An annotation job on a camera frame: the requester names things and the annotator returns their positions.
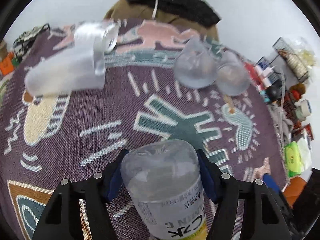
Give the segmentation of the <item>clear cup with orange label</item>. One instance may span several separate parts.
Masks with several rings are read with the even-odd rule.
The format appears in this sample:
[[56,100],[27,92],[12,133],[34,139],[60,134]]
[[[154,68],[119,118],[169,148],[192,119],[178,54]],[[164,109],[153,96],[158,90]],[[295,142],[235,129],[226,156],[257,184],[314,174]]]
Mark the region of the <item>clear cup with orange label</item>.
[[153,237],[207,237],[199,159],[191,144],[167,140],[132,150],[121,162],[121,177]]

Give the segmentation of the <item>frosted cup lying right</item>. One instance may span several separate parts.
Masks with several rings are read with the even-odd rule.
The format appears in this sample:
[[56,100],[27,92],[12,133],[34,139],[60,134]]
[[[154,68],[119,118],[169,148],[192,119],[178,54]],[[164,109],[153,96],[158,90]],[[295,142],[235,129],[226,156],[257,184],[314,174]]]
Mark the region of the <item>frosted cup lying right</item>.
[[230,50],[222,53],[221,66],[217,70],[216,86],[222,94],[239,96],[250,84],[249,73],[243,61]]

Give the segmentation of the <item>frosted cup lying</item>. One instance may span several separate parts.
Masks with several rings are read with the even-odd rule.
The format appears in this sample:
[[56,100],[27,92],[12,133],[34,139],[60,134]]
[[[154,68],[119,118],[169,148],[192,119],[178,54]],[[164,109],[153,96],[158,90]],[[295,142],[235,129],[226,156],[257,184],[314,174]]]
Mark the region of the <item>frosted cup lying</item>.
[[74,46],[40,62],[25,76],[25,87],[32,96],[103,89],[104,54],[101,49]]
[[217,77],[217,60],[198,38],[191,38],[175,60],[175,79],[184,87],[201,89],[210,86]]
[[239,96],[250,84],[249,73],[243,61],[230,50],[222,53],[221,66],[217,70],[216,86],[222,94]]

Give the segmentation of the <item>frosted cup lying left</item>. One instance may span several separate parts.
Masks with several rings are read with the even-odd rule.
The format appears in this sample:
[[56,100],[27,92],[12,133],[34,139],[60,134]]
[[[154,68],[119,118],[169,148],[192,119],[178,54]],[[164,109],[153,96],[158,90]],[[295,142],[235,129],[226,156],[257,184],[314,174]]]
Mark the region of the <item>frosted cup lying left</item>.
[[74,46],[40,62],[25,76],[25,87],[32,96],[103,89],[104,54],[101,49]]

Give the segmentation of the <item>frosted cup lying middle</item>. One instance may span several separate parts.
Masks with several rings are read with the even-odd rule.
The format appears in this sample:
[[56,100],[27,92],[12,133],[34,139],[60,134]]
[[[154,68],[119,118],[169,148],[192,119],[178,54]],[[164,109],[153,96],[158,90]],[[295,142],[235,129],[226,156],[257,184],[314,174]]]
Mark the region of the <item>frosted cup lying middle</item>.
[[217,77],[217,60],[198,38],[191,38],[175,60],[175,79],[184,87],[201,89],[210,86]]

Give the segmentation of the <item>clear glass cup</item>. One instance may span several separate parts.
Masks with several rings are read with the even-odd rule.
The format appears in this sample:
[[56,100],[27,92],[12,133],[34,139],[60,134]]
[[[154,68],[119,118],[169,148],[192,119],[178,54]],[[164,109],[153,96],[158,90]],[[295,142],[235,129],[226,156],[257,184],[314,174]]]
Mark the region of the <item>clear glass cup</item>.
[[111,21],[84,22],[74,32],[74,45],[95,44],[105,53],[110,53],[117,44],[119,25]]

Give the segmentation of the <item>green wet wipes pack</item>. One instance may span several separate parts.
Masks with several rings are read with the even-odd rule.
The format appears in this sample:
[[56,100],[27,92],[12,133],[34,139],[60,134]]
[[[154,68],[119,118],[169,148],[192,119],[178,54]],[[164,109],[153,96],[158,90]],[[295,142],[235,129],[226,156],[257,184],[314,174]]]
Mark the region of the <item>green wet wipes pack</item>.
[[295,141],[292,141],[284,147],[284,156],[289,178],[299,176],[305,171],[302,156],[298,144]]

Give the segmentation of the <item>purple patterned woven blanket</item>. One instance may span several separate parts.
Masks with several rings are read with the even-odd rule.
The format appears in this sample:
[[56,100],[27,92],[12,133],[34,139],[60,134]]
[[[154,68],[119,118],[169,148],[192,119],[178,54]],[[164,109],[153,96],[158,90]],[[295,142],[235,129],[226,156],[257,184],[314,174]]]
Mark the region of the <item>purple patterned woven blanket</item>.
[[57,184],[85,180],[132,150],[166,139],[202,149],[236,179],[288,177],[273,119],[254,86],[230,111],[215,86],[190,89],[172,65],[193,29],[139,19],[120,22],[119,44],[105,56],[103,89],[33,97],[25,76],[73,42],[70,28],[36,39],[9,80],[1,105],[1,211],[18,239],[31,239]]

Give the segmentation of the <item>white tape roll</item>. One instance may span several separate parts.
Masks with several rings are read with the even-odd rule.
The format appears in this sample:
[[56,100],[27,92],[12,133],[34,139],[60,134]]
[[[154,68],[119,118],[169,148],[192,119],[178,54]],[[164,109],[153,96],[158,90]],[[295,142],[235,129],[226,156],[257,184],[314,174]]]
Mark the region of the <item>white tape roll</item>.
[[299,100],[295,103],[295,114],[299,121],[305,121],[312,114],[311,105],[308,99]]

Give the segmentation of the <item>grey cloth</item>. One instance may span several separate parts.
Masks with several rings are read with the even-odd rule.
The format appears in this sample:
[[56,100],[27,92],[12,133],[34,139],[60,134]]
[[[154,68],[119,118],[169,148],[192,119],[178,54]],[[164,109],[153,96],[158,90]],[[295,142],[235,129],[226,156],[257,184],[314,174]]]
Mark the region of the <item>grey cloth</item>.
[[268,105],[268,110],[274,124],[277,126],[282,145],[289,144],[291,142],[293,122],[286,117],[286,112],[277,104]]

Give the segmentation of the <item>brown plush toy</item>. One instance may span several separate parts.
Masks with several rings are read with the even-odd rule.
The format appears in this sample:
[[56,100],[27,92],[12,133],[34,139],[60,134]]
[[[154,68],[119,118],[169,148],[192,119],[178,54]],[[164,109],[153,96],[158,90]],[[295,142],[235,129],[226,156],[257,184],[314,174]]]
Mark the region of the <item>brown plush toy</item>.
[[289,95],[293,102],[299,101],[306,93],[306,87],[303,83],[298,83],[289,88]]

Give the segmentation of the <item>black round-head figurine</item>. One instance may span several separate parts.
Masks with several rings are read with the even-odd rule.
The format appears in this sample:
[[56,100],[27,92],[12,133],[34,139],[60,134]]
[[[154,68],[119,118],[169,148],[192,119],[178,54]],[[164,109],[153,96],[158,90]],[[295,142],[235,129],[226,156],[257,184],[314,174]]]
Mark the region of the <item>black round-head figurine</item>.
[[282,97],[282,87],[271,85],[265,89],[265,93],[270,101],[270,103],[277,102],[281,100]]

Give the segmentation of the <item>orange bag on floor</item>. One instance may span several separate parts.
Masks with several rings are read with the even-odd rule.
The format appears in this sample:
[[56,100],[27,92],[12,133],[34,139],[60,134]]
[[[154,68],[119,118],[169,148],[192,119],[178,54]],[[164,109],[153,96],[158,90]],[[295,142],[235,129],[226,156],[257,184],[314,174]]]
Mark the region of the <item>orange bag on floor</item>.
[[3,76],[6,76],[15,70],[12,59],[14,58],[14,53],[10,52],[7,57],[0,63],[0,71]]

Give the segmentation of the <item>clear plastic bag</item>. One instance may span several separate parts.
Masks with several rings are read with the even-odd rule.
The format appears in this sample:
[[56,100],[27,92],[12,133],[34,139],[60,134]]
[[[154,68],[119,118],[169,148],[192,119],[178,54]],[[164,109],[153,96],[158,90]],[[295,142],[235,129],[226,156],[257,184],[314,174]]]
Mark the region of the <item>clear plastic bag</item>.
[[308,41],[303,37],[290,41],[292,49],[301,61],[309,68],[318,67],[318,59]]

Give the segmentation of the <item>black shoe rack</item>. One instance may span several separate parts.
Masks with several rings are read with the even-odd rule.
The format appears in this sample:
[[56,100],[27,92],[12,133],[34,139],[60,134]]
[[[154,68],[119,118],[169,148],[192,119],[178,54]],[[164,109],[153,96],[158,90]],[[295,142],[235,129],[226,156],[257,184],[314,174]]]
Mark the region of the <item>black shoe rack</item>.
[[37,36],[48,30],[50,30],[50,25],[49,23],[46,23],[41,26],[35,26],[31,30],[23,32],[13,42],[13,49],[16,57],[23,57],[28,52],[28,50],[32,47]]

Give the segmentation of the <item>black jacket on chair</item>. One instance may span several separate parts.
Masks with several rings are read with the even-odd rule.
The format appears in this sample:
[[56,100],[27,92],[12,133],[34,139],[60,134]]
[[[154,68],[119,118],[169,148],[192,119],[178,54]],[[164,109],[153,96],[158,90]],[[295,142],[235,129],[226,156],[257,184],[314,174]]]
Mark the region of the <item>black jacket on chair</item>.
[[202,0],[127,0],[130,4],[158,6],[163,12],[174,14],[196,22],[204,27],[211,27],[220,22],[221,18]]

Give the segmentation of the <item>brown chair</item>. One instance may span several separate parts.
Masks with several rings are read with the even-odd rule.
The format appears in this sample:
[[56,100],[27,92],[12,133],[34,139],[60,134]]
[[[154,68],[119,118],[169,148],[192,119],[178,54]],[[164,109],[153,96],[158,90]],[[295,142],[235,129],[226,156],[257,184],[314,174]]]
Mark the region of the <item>brown chair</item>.
[[[152,20],[153,9],[146,5],[130,4],[127,0],[119,0],[106,13],[103,20],[114,19],[123,20],[129,18],[139,18],[144,20]],[[185,27],[187,29],[194,29],[202,35],[206,35],[219,41],[216,25],[204,27],[203,25],[182,18],[178,15],[170,14],[161,10],[157,10],[154,20],[171,24],[178,27]]]

